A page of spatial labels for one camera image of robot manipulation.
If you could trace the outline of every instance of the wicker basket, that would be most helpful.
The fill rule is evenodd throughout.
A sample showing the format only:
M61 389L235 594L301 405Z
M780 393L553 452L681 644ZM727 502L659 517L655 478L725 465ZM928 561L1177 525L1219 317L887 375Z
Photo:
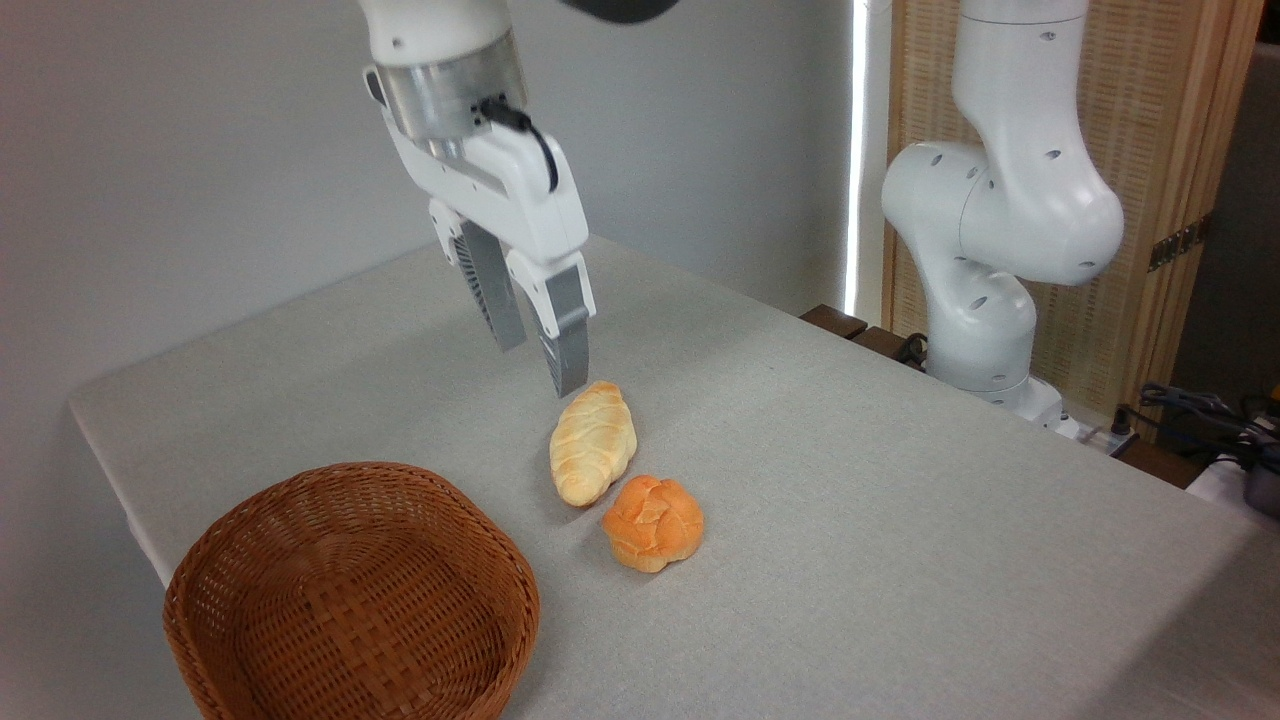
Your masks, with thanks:
M174 573L169 644L205 717L497 717L538 587L515 543L407 465L308 470L214 523Z

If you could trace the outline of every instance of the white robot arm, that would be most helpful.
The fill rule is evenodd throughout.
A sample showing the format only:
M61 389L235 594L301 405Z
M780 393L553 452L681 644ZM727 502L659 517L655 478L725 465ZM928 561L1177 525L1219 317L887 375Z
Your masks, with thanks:
M928 373L1055 429L1061 396L1030 377L1036 306L1014 275L1083 284L1124 233L1075 109L1087 10L1088 0L964 0L952 94L986 147L913 145L882 195L924 283Z
M525 341L511 281L538 315L557 393L586 382L595 300L586 218L564 152L529 115L506 0L358 0L374 65L365 79L404 168L430 196L449 263L499 347ZM676 0L567 0L632 23Z

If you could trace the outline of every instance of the bread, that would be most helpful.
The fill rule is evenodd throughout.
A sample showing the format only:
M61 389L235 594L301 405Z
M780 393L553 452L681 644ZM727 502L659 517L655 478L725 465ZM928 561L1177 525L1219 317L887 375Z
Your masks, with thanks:
M636 454L636 429L622 391L598 382L561 414L552 433L552 480L561 498L591 505L622 477Z
M604 514L613 557L641 573L684 560L703 543L703 510L676 480L637 475Z

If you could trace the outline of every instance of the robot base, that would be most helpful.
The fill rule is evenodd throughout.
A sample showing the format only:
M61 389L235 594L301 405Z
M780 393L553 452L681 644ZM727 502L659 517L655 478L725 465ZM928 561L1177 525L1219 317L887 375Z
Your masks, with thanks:
M974 392L975 397L1001 405L1019 418L1053 430L1055 433L1078 439L1080 424L1071 419L1062 407L1062 395L1053 386L1039 378L1028 377L1021 383L998 392Z

